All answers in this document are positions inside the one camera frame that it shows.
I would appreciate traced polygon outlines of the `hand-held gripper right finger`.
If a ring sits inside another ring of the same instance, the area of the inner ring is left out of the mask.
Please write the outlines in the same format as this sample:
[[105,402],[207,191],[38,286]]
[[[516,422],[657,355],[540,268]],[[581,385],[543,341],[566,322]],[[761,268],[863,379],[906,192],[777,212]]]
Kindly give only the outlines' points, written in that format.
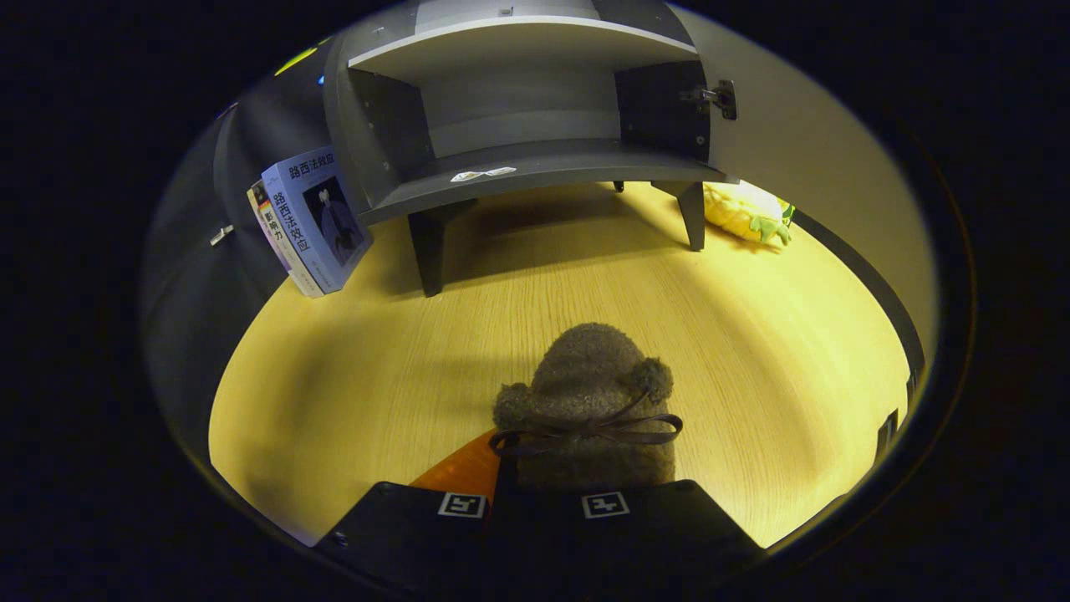
[[691,597],[718,589],[765,557],[691,480],[505,492],[493,507],[496,597]]

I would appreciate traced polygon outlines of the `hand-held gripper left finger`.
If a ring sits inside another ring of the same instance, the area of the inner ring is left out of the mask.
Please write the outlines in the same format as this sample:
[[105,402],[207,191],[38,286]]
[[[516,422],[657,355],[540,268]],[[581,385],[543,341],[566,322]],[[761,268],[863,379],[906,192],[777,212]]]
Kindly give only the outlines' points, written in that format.
[[318,555],[377,586],[462,586],[482,569],[500,458],[493,428],[409,483],[377,482]]

